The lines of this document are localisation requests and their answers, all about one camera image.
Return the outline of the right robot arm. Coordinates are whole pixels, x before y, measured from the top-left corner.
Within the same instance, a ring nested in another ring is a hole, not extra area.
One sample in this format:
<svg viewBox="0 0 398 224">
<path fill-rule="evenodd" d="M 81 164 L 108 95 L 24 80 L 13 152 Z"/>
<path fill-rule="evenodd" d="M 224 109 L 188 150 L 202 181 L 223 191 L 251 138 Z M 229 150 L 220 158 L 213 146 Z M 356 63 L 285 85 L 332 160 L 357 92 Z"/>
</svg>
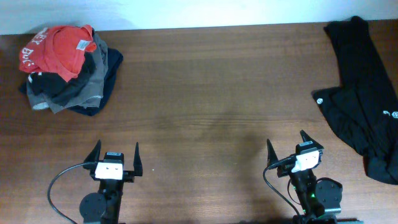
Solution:
<svg viewBox="0 0 398 224">
<path fill-rule="evenodd" d="M 293 208 L 296 213 L 293 223 L 337 223 L 343 186 L 331 178 L 315 176 L 313 169 L 321 164 L 324 147 L 305 131 L 301 130 L 300 135 L 303 142 L 296 145 L 293 154 L 283 159 L 277 157 L 271 141 L 267 140 L 264 182 Z M 289 177 L 288 186 L 294 188 L 302 213 L 267 180 L 266 172 L 272 169 L 277 171 L 279 178 Z"/>
</svg>

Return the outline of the black t-shirt with logo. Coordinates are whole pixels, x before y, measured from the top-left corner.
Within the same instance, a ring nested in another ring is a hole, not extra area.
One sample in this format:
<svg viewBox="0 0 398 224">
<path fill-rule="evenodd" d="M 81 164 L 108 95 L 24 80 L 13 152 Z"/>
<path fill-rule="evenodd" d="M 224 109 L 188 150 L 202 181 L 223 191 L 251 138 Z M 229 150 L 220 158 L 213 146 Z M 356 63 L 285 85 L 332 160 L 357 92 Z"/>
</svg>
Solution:
<svg viewBox="0 0 398 224">
<path fill-rule="evenodd" d="M 371 40 L 369 24 L 353 16 L 324 28 L 341 85 L 315 90 L 313 99 L 334 134 L 364 159 L 366 175 L 397 184 L 397 96 Z"/>
</svg>

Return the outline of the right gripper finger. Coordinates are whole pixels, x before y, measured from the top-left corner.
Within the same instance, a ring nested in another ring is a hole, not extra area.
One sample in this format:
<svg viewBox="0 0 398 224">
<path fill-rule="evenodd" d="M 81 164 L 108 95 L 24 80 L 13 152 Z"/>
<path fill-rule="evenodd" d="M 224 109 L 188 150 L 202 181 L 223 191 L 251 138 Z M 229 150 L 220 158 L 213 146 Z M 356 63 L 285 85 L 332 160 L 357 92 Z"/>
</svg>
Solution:
<svg viewBox="0 0 398 224">
<path fill-rule="evenodd" d="M 304 130 L 300 131 L 301 138 L 303 143 L 300 143 L 299 146 L 303 149 L 316 149 L 316 150 L 323 150 L 323 146 L 316 142 L 313 138 L 311 138 Z"/>
<path fill-rule="evenodd" d="M 279 160 L 270 139 L 267 139 L 266 144 L 267 144 L 267 168 L 271 170 L 278 165 Z"/>
</svg>

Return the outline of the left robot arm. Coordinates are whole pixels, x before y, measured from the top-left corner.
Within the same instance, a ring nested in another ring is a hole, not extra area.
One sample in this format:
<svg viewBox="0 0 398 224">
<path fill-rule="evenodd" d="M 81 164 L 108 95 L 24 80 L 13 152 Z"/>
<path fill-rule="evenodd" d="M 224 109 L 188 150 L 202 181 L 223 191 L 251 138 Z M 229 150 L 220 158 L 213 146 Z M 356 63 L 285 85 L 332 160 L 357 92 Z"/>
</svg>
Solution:
<svg viewBox="0 0 398 224">
<path fill-rule="evenodd" d="M 84 160 L 83 168 L 99 182 L 99 189 L 82 199 L 79 211 L 84 223 L 118 224 L 124 184 L 133 183 L 143 175 L 139 144 L 134 149 L 133 170 L 124 169 L 123 153 L 106 152 L 101 160 L 100 152 L 101 141 L 98 141 Z"/>
</svg>

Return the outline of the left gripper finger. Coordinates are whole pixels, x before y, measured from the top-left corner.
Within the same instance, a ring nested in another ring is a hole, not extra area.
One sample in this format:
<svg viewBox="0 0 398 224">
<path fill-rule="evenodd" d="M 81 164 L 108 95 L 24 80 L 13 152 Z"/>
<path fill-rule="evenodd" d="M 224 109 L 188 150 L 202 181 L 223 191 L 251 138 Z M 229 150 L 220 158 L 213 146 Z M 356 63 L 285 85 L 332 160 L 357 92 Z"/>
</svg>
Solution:
<svg viewBox="0 0 398 224">
<path fill-rule="evenodd" d="M 87 157 L 83 161 L 84 169 L 93 170 L 96 168 L 96 165 L 99 162 L 100 150 L 101 150 L 101 140 L 99 139 L 96 143 L 96 146 L 93 148 L 93 150 L 87 155 Z"/>
<path fill-rule="evenodd" d="M 134 176 L 142 177 L 143 167 L 142 167 L 141 157 L 139 154 L 139 143 L 138 142 L 136 142 L 136 146 L 135 146 L 135 150 L 134 150 L 133 167 L 134 167 Z"/>
</svg>

